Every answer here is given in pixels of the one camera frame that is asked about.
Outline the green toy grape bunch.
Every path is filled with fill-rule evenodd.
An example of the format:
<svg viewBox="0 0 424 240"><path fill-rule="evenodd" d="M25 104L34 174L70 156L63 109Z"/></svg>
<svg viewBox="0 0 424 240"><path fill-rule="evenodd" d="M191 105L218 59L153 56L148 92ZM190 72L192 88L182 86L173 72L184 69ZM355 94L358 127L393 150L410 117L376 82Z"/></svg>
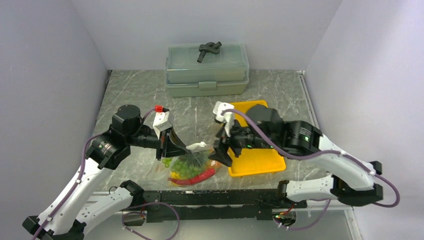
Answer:
<svg viewBox="0 0 424 240"><path fill-rule="evenodd" d="M182 179L190 179L208 168L209 159L206 153L194 152L173 158L163 158L161 162L172 173L178 174Z"/></svg>

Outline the red toy chili pepper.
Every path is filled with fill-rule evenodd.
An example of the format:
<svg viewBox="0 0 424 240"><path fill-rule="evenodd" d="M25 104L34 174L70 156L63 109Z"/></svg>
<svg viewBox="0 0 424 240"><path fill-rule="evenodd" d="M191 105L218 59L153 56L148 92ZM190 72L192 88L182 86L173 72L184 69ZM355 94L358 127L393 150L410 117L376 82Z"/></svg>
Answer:
<svg viewBox="0 0 424 240"><path fill-rule="evenodd" d="M192 186L192 185L196 185L198 183L201 183L201 182L211 178L215 174L216 174L216 170L214 168L208 168L205 171L203 171L202 173L200 173L200 174L198 174L198 175L196 175L192 178L176 179L176 178L169 177L167 180L176 184L176 185L180 185L180 186Z"/></svg>

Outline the clear zip top bag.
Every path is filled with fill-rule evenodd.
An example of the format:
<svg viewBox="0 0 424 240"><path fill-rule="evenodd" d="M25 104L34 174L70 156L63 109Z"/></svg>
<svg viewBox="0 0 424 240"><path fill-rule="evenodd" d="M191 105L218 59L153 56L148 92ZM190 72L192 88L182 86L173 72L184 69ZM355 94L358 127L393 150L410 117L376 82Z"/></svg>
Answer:
<svg viewBox="0 0 424 240"><path fill-rule="evenodd" d="M202 183L215 174L221 163L209 159L213 148L205 142L198 142L186 147L188 154L164 157L154 163L146 177L158 184L168 187L189 187Z"/></svg>

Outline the yellow plastic tray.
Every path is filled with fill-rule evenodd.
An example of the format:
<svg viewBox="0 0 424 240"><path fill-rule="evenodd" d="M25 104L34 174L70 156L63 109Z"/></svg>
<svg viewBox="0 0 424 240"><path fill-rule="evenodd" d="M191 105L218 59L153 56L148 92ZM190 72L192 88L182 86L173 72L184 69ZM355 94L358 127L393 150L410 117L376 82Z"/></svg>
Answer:
<svg viewBox="0 0 424 240"><path fill-rule="evenodd" d="M268 107L265 100L231 102L236 110L246 114L255 105ZM242 127L247 127L247 122L239 115L235 119ZM268 173L282 172L286 170L285 158L274 149L246 149L244 148L239 157L229 148L228 155L232 159L228 172L231 177L243 177Z"/></svg>

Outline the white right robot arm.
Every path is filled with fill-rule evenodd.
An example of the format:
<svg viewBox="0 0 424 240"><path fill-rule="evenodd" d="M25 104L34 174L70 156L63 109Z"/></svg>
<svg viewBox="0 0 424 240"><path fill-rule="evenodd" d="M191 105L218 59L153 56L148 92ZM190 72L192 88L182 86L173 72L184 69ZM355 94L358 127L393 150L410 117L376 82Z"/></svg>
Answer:
<svg viewBox="0 0 424 240"><path fill-rule="evenodd" d="M280 181L275 194L280 207L325 199L362 207L383 199L383 187L376 183L382 173L381 163L352 157L310 123L284 121L276 109L261 104L243 113L232 104L219 101L213 113L221 128L209 155L211 160L231 167L229 151L241 157L246 150L266 149L288 159L310 162L328 172L327 176L312 180Z"/></svg>

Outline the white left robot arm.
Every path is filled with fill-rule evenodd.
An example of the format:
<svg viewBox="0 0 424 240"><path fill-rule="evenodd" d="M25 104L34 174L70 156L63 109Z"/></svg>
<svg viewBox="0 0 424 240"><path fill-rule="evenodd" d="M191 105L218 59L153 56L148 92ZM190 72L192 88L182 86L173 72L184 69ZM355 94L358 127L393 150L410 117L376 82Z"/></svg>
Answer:
<svg viewBox="0 0 424 240"><path fill-rule="evenodd" d="M84 143L80 167L66 187L42 213L23 222L32 239L82 240L115 212L137 210L146 202L144 189L126 180L104 199L87 205L97 186L130 155L131 147L154 149L158 160L189 152L174 131L170 111L161 106L152 111L155 122L148 127L138 106L122 105L108 130Z"/></svg>

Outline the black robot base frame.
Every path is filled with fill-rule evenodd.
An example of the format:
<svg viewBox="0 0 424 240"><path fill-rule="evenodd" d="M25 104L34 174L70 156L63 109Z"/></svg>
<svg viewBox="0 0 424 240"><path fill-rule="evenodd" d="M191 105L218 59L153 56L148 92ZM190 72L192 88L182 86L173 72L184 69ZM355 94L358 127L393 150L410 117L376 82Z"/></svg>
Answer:
<svg viewBox="0 0 424 240"><path fill-rule="evenodd" d="M175 220L256 219L268 221L278 210L307 207L278 197L274 189L146 190L126 211L146 213L148 223Z"/></svg>

